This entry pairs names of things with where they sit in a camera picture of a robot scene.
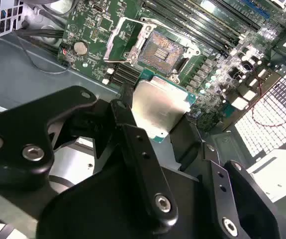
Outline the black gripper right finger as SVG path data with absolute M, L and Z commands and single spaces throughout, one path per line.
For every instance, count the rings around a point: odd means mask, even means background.
M 219 161 L 183 117 L 170 131 L 180 180 L 171 181 L 181 238 L 280 239 L 282 220 L 270 199 L 234 160 Z

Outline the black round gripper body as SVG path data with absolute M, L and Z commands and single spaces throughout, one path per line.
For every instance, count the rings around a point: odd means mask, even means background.
M 194 178 L 163 170 L 179 210 L 163 239 L 203 237 L 199 184 Z M 37 226 L 39 239 L 155 239 L 124 168 L 90 177 L 55 197 Z

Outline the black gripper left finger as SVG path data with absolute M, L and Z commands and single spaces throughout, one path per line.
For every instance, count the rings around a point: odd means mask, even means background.
M 136 125 L 129 99 L 105 102 L 80 86 L 0 113 L 0 186 L 43 186 L 55 151 L 80 136 L 92 138 L 96 156 L 107 162 L 100 173 L 126 170 L 151 226 L 176 223 L 177 204 L 146 131 Z

